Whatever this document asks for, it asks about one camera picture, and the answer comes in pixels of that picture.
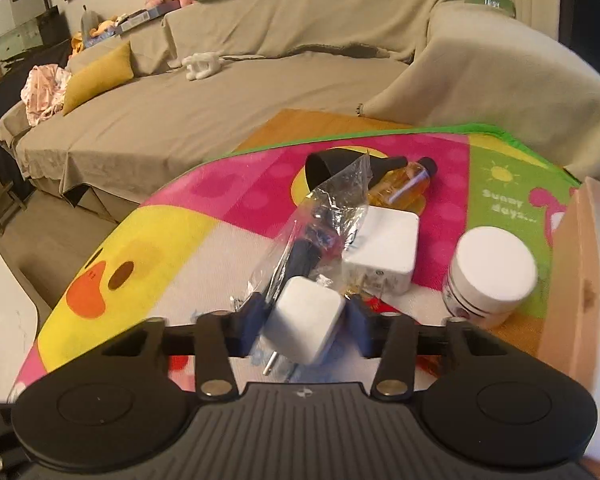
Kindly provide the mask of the green label box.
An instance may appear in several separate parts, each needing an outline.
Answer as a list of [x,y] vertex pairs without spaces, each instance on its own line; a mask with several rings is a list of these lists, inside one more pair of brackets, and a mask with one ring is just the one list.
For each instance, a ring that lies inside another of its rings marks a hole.
[[472,4],[482,4],[490,6],[490,8],[500,10],[507,14],[510,18],[516,18],[516,8],[513,0],[466,0]]

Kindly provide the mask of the beige covered sofa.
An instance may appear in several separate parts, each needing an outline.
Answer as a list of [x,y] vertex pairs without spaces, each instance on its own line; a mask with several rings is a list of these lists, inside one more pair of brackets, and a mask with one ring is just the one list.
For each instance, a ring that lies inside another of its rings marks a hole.
[[[419,127],[478,122],[600,179],[600,74],[501,11],[463,0],[218,0],[129,34],[135,77],[31,127],[0,116],[0,154],[57,196],[139,203],[233,151],[286,108]],[[188,81],[182,59],[214,52]]]

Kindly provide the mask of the small white charger plug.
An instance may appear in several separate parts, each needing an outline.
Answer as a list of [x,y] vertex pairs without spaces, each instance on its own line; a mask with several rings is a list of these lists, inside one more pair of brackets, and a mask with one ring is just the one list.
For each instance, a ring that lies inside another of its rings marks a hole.
[[344,298],[336,290],[302,276],[286,281],[262,333],[272,349],[263,375],[272,373],[281,356],[299,365],[320,362],[332,343],[343,308]]

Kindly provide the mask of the amber liquid bottle black cap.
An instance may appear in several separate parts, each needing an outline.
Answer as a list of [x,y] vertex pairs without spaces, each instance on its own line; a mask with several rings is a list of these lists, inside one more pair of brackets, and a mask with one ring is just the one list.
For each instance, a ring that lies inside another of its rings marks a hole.
[[405,167],[390,171],[368,192],[370,206],[407,210],[429,188],[438,172],[437,163],[430,157],[409,162]]

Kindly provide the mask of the large white power adapter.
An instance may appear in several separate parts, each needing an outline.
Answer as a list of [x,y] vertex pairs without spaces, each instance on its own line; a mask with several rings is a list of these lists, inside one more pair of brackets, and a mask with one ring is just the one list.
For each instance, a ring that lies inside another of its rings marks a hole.
[[348,285],[404,295],[415,271],[419,216],[411,211],[369,206],[353,242],[341,256]]

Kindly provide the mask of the clear plastic bag with item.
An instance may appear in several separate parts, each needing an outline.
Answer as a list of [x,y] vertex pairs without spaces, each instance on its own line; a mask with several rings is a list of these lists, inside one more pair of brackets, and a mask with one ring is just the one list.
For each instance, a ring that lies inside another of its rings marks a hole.
[[368,211],[371,176],[370,156],[356,152],[353,162],[309,192],[254,268],[245,295],[230,300],[233,310],[242,310],[256,292],[270,306],[291,278],[307,278],[323,262],[338,259]]

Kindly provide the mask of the black cone-shaped object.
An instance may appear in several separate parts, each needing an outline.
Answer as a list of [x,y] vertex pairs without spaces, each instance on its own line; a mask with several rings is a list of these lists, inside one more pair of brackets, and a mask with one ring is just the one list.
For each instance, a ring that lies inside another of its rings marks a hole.
[[[347,148],[332,148],[331,150],[311,153],[306,156],[306,184],[310,191],[317,188],[338,172],[346,169],[357,159],[363,156],[362,152],[348,150]],[[377,157],[370,155],[370,188],[380,182],[386,174],[393,170],[406,167],[408,160],[404,156]]]

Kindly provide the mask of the mustard yellow cushion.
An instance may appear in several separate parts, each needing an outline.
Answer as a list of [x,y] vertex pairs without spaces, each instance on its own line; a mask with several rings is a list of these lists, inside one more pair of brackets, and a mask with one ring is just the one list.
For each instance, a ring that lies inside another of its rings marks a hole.
[[124,42],[71,76],[66,87],[62,114],[68,115],[95,96],[122,86],[134,77],[131,46]]

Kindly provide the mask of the pink cardboard box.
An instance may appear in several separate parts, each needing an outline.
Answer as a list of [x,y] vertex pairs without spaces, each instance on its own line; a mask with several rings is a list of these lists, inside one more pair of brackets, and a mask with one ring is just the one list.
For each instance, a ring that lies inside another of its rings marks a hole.
[[574,192],[553,234],[541,361],[594,390],[600,369],[600,181]]

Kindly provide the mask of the white lidded cream jar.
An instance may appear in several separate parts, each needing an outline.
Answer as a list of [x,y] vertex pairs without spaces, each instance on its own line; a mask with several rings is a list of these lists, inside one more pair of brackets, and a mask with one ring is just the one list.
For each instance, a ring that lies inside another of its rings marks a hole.
[[449,314],[482,328],[502,325],[538,281],[532,252],[511,232],[478,226],[457,242],[442,285]]

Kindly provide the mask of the white small toy on sofa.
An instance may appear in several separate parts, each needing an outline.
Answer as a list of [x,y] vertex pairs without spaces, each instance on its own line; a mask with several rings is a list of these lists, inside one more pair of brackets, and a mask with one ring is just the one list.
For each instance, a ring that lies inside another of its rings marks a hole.
[[182,59],[188,81],[203,80],[222,70],[224,60],[214,52],[194,53]]

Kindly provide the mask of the pink crumpled cloth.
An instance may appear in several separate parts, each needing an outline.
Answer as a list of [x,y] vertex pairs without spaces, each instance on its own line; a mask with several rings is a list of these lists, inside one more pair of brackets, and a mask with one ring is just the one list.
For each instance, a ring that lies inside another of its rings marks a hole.
[[20,91],[31,127],[45,122],[64,108],[65,96],[72,75],[57,64],[35,65]]

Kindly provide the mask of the colourful duck play mat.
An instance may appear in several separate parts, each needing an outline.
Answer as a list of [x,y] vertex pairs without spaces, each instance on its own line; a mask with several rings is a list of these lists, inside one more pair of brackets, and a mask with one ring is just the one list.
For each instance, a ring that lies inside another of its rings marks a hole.
[[308,192],[306,158],[326,148],[428,157],[437,164],[413,207],[420,225],[411,288],[404,296],[381,298],[380,310],[440,324],[448,314],[443,279],[458,239],[476,226],[497,226],[518,236],[538,265],[538,286],[501,329],[506,340],[535,352],[546,312],[552,234],[577,180],[491,127],[385,130],[251,150],[207,162],[164,186],[76,274],[12,393],[145,318],[188,324],[245,297],[252,272]]

